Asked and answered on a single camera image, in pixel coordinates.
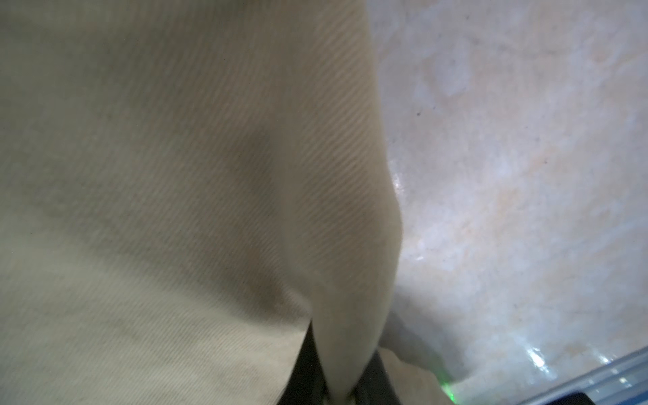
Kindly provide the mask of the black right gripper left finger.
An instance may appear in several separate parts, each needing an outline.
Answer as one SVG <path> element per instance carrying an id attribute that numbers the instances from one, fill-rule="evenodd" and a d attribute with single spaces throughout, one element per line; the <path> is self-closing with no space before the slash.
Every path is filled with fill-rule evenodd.
<path id="1" fill-rule="evenodd" d="M 278 405 L 323 404 L 324 377 L 310 323 Z"/>

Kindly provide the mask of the beige pants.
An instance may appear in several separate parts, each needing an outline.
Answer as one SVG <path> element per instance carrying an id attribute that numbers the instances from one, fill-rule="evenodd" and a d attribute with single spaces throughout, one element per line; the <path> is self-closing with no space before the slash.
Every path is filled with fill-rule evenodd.
<path id="1" fill-rule="evenodd" d="M 402 240 L 362 1 L 1 4 L 1 401 L 324 404 L 381 349 Z"/>

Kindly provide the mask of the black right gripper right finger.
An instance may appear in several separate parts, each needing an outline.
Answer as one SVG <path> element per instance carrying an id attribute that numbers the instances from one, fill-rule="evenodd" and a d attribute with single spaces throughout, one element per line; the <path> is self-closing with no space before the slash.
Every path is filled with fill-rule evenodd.
<path id="1" fill-rule="evenodd" d="M 354 389 L 354 401 L 357 405 L 401 405 L 378 351 Z"/>

